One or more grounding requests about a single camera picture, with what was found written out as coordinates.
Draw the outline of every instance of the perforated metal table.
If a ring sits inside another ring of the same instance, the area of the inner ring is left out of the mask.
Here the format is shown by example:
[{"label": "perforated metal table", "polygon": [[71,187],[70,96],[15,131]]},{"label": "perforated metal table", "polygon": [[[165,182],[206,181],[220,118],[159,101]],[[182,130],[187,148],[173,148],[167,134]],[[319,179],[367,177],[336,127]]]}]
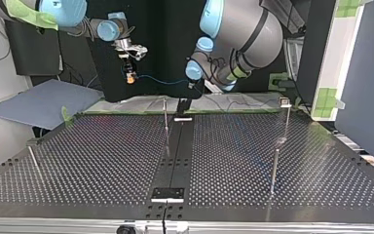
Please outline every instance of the perforated metal table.
[{"label": "perforated metal table", "polygon": [[[0,167],[0,217],[374,224],[374,168],[292,113],[87,115]],[[275,194],[270,193],[280,149]],[[184,203],[153,204],[155,188]]]}]

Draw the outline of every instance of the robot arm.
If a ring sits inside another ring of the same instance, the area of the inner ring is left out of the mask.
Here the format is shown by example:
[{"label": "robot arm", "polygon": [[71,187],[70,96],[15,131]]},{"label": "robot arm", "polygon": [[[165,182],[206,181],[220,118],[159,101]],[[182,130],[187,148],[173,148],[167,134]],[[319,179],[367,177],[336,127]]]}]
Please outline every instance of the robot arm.
[{"label": "robot arm", "polygon": [[[5,20],[24,22],[13,18],[8,13],[8,0],[0,0],[0,17]],[[129,84],[136,79],[136,60],[143,59],[147,48],[131,43],[131,32],[126,15],[123,12],[111,13],[108,19],[88,19],[86,0],[20,0],[26,7],[40,13],[48,13],[55,17],[59,30],[71,36],[99,38],[106,42],[114,42],[113,47],[124,62],[123,71],[127,74]]]},{"label": "robot arm", "polygon": [[[204,78],[223,91],[231,91],[238,79],[269,65],[281,51],[281,25],[259,1],[207,0],[200,27],[211,39],[199,39],[187,64],[191,86]],[[223,52],[230,55],[212,57]]]}]

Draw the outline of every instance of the black background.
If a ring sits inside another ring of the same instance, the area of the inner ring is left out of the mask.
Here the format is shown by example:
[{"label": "black background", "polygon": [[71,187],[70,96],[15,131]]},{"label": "black background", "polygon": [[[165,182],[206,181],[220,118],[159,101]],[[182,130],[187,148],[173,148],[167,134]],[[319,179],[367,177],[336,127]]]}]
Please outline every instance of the black background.
[{"label": "black background", "polygon": [[[193,53],[201,36],[200,19],[206,0],[89,0],[87,15],[105,19],[108,13],[123,11],[129,24],[136,26],[131,35],[134,44],[148,48],[149,53],[138,63],[138,73],[174,82],[187,79],[186,58]],[[162,85],[143,78],[127,85],[121,74],[121,61],[111,43],[89,40],[102,88],[109,99],[118,101],[139,95],[164,94],[175,98],[199,98],[201,94],[187,88],[187,83]],[[285,72],[284,53],[270,66],[253,72],[239,82],[233,92],[267,92],[270,73]]]}]

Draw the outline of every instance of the blue cable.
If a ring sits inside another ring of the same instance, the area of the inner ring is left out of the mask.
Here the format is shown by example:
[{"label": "blue cable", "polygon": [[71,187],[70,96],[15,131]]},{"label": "blue cable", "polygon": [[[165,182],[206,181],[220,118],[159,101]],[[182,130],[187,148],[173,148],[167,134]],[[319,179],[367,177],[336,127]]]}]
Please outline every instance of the blue cable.
[{"label": "blue cable", "polygon": [[[121,66],[121,74],[123,75],[123,78],[126,79],[126,74],[124,73],[124,67]],[[181,84],[183,82],[188,82],[187,80],[180,80],[180,81],[176,81],[176,82],[165,82],[165,81],[161,81],[161,80],[158,80],[152,76],[149,76],[149,75],[139,75],[138,78],[149,78],[149,79],[152,79],[153,81],[157,82],[157,83],[160,83],[160,84],[163,84],[163,85],[178,85],[178,84]]]},{"label": "blue cable", "polygon": [[149,78],[149,79],[152,79],[153,81],[157,82],[157,83],[160,83],[160,84],[163,84],[163,85],[177,85],[177,84],[181,84],[183,82],[188,82],[187,80],[180,80],[180,81],[176,81],[176,82],[165,82],[165,81],[161,81],[161,80],[158,80],[152,76],[149,76],[149,75],[140,75],[138,76],[138,78]]}]

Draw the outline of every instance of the metal rod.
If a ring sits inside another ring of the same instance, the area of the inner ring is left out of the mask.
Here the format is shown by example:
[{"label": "metal rod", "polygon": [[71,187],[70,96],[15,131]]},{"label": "metal rod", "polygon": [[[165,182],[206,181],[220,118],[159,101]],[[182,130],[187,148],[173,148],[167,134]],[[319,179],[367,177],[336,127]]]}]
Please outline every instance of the metal rod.
[{"label": "metal rod", "polygon": [[164,110],[164,118],[165,118],[165,122],[166,122],[166,134],[168,136],[168,113],[167,113],[167,100],[166,100],[166,98],[164,98],[163,110]]},{"label": "metal rod", "polygon": [[168,135],[168,111],[167,111],[167,100],[164,98],[163,101],[163,110],[164,110],[164,118],[165,118],[165,130],[166,130],[166,150],[167,156],[169,157],[169,135]]},{"label": "metal rod", "polygon": [[288,107],[288,108],[287,108],[286,127],[289,125],[290,109],[291,109],[291,107]]},{"label": "metal rod", "polygon": [[33,164],[35,167],[39,167],[39,164],[38,164],[38,161],[36,161],[36,158],[35,158],[35,154],[33,152],[33,149],[31,146],[28,146],[28,150],[29,150],[29,154],[31,155],[32,157],[32,161],[33,161]]},{"label": "metal rod", "polygon": [[275,184],[276,184],[276,174],[278,173],[279,153],[280,153],[280,150],[276,149],[275,159],[274,159],[274,162],[273,162],[272,187],[270,188],[270,191],[271,191],[272,194],[275,194]]}]

